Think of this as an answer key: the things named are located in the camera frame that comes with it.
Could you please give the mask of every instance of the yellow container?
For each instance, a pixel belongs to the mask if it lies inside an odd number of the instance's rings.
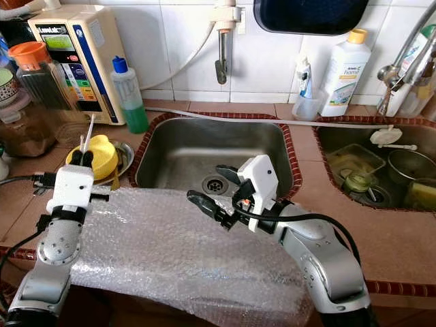
[[[77,146],[70,153],[68,153],[65,162],[68,164],[71,161],[73,152],[78,150]],[[109,141],[106,135],[96,135],[89,141],[89,151],[94,154],[92,168],[94,179],[96,181],[106,178],[115,169],[118,164],[118,156],[116,155],[115,146]]]

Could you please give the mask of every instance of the blue bottle cap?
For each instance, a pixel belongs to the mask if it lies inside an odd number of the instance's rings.
[[[127,62],[124,58],[115,56],[115,58],[112,59],[112,64],[114,66],[115,72],[117,73],[125,73],[127,70],[129,70]]]

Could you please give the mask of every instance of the bubble wrap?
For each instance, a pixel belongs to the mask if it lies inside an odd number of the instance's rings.
[[[230,207],[229,198],[214,198]],[[72,282],[222,327],[304,326],[312,309],[300,270],[271,236],[241,223],[225,231],[184,191],[122,188],[94,201]]]

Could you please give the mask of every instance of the green dish soap bottle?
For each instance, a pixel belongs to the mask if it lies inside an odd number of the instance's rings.
[[[131,133],[144,133],[149,128],[149,121],[135,70],[127,66],[124,58],[118,56],[113,58],[112,64],[114,71],[110,73],[110,77],[118,93],[127,127]]]

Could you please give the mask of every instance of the orange lid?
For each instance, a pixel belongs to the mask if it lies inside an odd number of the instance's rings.
[[[25,42],[9,49],[8,54],[15,59],[23,70],[39,70],[40,63],[49,63],[46,44],[43,42]]]
[[[349,33],[348,42],[353,44],[362,44],[367,38],[367,31],[364,29],[353,29]]]

